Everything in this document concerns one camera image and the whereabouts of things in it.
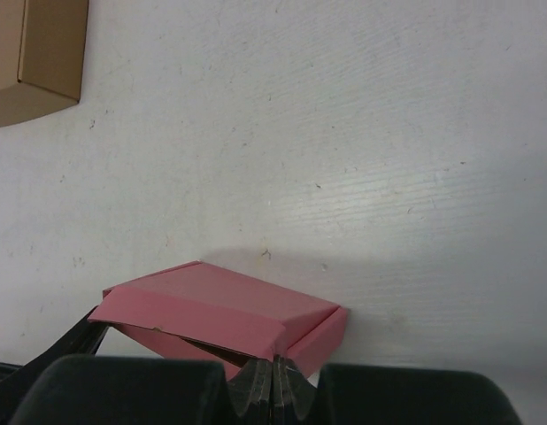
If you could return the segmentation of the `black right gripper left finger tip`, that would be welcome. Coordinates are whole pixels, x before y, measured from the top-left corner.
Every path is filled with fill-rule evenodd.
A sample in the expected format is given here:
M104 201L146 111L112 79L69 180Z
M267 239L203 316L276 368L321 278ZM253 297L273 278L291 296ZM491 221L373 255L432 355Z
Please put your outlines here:
M232 379L213 361L67 356L37 379L12 424L266 424L271 362Z

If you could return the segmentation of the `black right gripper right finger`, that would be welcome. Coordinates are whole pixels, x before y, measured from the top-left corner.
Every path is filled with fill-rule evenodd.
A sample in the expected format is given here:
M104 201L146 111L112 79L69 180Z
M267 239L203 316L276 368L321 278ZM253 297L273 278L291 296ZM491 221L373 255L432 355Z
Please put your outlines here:
M509 398L471 372L327 364L312 385L273 363L275 424L519 424Z

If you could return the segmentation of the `pink paper box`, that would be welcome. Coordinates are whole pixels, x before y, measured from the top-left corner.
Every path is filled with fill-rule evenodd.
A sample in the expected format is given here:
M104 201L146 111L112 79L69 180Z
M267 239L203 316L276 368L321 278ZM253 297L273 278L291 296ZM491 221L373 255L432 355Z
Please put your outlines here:
M309 377L341 344L347 319L333 302L201 261L112 286L89 316L164 358L218 361L227 378L277 356Z

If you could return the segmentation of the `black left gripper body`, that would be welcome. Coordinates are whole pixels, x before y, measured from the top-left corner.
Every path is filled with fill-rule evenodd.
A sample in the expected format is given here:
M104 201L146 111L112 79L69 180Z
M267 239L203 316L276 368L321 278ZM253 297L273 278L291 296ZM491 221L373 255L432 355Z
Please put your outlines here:
M95 355L108 325L90 322L92 311L81 318L48 350L28 362L16 365L0 362L0 424L7 424L39 376L55 361L68 355Z

